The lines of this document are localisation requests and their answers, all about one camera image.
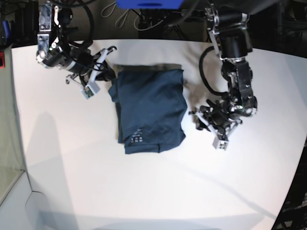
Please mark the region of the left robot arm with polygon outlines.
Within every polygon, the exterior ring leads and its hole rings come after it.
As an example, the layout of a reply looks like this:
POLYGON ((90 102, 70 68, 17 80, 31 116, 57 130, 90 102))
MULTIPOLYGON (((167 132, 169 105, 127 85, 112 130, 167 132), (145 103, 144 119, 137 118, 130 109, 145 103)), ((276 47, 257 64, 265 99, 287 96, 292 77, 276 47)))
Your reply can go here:
POLYGON ((246 61, 252 52, 247 22, 249 15, 229 7, 219 7, 212 0, 206 2, 205 18, 212 46, 206 48, 199 60, 199 71, 203 84, 209 92, 220 99, 200 106, 190 114, 197 118, 196 128, 208 130, 215 135, 214 146, 226 149, 229 136, 242 124, 242 117, 251 117, 258 110, 257 98, 251 86, 253 72, 246 61), (204 73, 204 59, 214 51, 222 61, 221 75, 228 90, 214 90, 204 73))

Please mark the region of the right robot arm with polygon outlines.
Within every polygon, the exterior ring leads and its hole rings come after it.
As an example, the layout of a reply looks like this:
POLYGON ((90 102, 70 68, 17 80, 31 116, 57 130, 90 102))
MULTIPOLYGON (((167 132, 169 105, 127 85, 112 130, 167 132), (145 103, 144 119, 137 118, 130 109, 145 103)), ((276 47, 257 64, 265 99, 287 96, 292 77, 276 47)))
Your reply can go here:
POLYGON ((116 77, 106 57, 117 48, 111 46, 92 54, 94 17, 88 7, 92 1, 48 0, 38 7, 39 31, 37 33, 36 60, 47 69, 54 67, 69 72, 66 84, 76 83, 88 89, 91 82, 111 81, 116 77), (81 43, 70 40, 77 31, 70 27, 74 8, 83 8, 89 20, 89 35, 81 43))

